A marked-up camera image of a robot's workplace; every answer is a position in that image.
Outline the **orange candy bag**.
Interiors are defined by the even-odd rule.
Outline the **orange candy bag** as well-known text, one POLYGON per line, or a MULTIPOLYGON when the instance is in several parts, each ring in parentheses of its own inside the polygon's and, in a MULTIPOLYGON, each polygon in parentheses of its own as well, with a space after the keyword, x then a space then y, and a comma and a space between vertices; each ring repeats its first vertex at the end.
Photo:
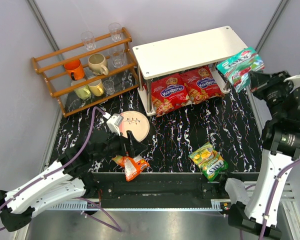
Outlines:
POLYGON ((124 168, 125 179, 127 182, 135 179, 143 170, 150 167, 150 164, 140 155, 131 158, 129 156, 116 155, 112 160, 124 168))

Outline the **teal Fox's candy bag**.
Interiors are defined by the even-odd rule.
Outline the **teal Fox's candy bag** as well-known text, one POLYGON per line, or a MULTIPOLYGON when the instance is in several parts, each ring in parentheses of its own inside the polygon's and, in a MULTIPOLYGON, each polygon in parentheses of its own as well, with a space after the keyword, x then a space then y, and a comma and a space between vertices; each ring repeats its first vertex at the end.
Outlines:
POLYGON ((262 71, 265 64, 256 50, 248 47, 222 61, 216 68, 239 93, 251 83, 249 72, 262 71))

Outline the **red candy bag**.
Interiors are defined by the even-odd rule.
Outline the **red candy bag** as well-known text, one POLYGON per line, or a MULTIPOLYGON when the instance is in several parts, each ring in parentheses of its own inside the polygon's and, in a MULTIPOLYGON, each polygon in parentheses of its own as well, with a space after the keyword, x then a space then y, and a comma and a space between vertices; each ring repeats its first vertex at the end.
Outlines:
POLYGON ((207 65, 181 73, 180 76, 193 104, 225 96, 207 65))
POLYGON ((190 102, 190 97, 179 73, 151 83, 151 101, 157 117, 161 117, 190 102))

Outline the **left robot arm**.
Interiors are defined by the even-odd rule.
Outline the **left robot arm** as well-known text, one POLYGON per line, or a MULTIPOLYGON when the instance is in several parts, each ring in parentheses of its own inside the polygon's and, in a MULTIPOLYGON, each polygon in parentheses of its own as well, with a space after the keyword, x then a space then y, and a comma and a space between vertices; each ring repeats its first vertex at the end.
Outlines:
POLYGON ((93 162, 117 155, 134 158, 147 149, 131 131, 127 137, 103 131, 88 134, 82 146, 67 149, 29 182, 11 191, 0 190, 3 229, 17 231, 50 207, 75 198, 96 196, 98 185, 90 172, 93 162))

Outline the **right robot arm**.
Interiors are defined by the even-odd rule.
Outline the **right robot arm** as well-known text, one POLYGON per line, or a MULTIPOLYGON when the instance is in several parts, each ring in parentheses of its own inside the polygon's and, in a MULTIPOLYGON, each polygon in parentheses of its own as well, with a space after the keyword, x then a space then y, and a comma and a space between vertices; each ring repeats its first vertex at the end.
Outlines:
POLYGON ((300 164, 300 74, 251 71, 249 77, 251 93, 266 102, 271 119, 262 130, 261 168, 252 196, 243 181, 225 182, 231 202, 228 224, 260 240, 279 240, 279 203, 291 169, 300 164))

